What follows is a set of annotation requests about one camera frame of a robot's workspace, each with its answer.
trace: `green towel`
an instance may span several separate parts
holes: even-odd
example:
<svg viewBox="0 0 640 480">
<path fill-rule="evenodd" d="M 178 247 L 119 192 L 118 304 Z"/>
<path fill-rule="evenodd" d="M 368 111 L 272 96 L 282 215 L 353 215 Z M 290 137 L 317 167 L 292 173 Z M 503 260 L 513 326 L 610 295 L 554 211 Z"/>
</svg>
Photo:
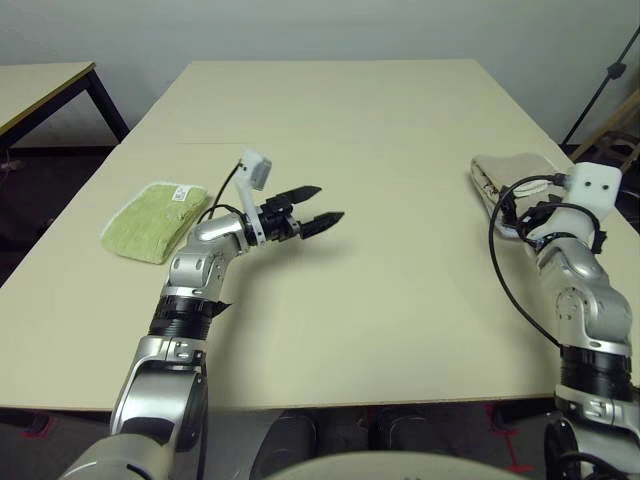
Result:
<svg viewBox="0 0 640 480">
<path fill-rule="evenodd" d="M 206 203 L 202 187 L 153 183 L 107 224 L 102 246 L 122 257 L 164 263 Z"/>
</svg>

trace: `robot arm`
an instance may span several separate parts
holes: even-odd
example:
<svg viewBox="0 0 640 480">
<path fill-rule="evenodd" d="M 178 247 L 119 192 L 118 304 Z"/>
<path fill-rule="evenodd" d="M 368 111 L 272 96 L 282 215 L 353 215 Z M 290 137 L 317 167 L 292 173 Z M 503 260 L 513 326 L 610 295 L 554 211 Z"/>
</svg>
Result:
<svg viewBox="0 0 640 480">
<path fill-rule="evenodd" d="M 620 172 L 581 163 L 569 172 L 563 202 L 602 221 L 613 209 Z M 561 460 L 568 452 L 597 456 L 622 472 L 640 474 L 640 402 L 631 385 L 631 308 L 587 246 L 594 222 L 557 208 L 545 221 L 525 214 L 526 239 L 553 308 L 562 371 L 555 390 L 564 418 L 545 439 L 548 478 L 582 478 L 591 467 Z"/>
<path fill-rule="evenodd" d="M 140 339 L 113 410 L 111 435 L 91 446 L 63 479 L 164 480 L 175 452 L 197 443 L 208 403 L 206 339 L 212 319 L 228 307 L 220 291 L 229 263 L 267 240 L 321 233 L 343 215 L 329 212 L 308 223 L 293 218 L 293 204 L 318 187 L 281 193 L 255 207 L 247 189 L 264 186 L 270 165 L 246 152 L 234 180 L 247 213 L 197 225 L 172 259 L 149 333 Z"/>
</svg>

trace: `beige table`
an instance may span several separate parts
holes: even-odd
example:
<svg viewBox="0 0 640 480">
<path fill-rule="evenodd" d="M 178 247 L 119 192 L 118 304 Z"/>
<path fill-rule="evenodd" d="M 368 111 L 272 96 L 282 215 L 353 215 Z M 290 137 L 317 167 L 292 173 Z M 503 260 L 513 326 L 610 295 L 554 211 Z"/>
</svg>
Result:
<svg viewBox="0 0 640 480">
<path fill-rule="evenodd" d="M 479 153 L 570 162 L 480 65 L 216 62 L 183 73 L 0 290 L 0 405 L 112 407 L 167 267 L 104 251 L 105 222 L 155 180 L 217 191 L 245 144 L 274 162 L 258 198 L 314 184 L 324 190 L 300 217 L 347 213 L 324 235 L 234 261 L 222 297 L 233 306 L 209 334 L 214 405 L 552 392 L 558 352 L 500 289 L 467 172 Z M 232 190 L 225 200 L 237 203 Z M 617 212 L 604 226 L 601 261 L 637 316 L 640 241 Z M 514 292 L 552 327 L 522 246 L 498 252 Z M 634 370 L 637 381 L 637 356 Z"/>
</svg>

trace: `white wall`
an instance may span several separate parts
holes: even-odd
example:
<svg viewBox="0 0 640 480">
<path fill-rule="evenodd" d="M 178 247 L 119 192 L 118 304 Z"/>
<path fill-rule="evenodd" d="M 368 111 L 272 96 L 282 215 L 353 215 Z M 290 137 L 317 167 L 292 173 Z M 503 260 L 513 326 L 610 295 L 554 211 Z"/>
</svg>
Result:
<svg viewBox="0 0 640 480">
<path fill-rule="evenodd" d="M 476 58 L 560 141 L 639 21 L 639 0 L 0 0 L 0 63 L 94 60 L 133 125 L 193 59 Z M 638 84 L 639 43 L 574 141 Z M 79 98 L 27 143 L 110 141 Z"/>
</svg>

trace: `beige cloth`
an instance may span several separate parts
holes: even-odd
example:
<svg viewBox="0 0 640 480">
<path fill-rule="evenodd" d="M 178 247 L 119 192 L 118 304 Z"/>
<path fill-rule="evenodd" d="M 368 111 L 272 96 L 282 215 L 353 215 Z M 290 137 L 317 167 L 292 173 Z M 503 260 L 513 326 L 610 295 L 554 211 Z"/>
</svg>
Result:
<svg viewBox="0 0 640 480">
<path fill-rule="evenodd" d="M 502 187 L 508 187 L 531 175 L 555 173 L 558 173 L 558 170 L 547 159 L 536 153 L 522 153 L 513 157 L 477 155 L 471 160 L 471 179 L 490 213 L 495 208 Z M 538 202 L 549 201 L 549 195 L 561 197 L 564 195 L 564 190 L 561 187 L 540 182 L 538 188 L 530 188 L 530 193 L 519 192 L 516 195 L 517 215 L 520 216 Z"/>
</svg>

